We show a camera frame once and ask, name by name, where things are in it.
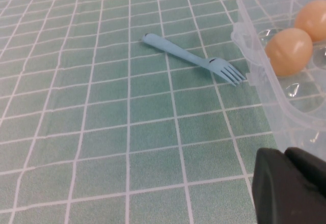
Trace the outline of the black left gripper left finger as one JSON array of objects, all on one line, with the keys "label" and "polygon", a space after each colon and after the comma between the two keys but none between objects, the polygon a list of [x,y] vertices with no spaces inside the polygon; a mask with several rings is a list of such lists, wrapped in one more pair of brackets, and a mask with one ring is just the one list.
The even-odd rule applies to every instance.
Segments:
[{"label": "black left gripper left finger", "polygon": [[325,195],[277,149],[256,154],[252,195],[258,223],[325,223]]}]

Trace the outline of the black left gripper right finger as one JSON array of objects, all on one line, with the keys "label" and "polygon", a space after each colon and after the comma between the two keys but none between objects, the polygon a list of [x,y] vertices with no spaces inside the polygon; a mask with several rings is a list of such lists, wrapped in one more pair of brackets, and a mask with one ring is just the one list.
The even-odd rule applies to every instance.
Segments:
[{"label": "black left gripper right finger", "polygon": [[325,161],[295,147],[287,148],[285,156],[321,195],[325,195]]}]

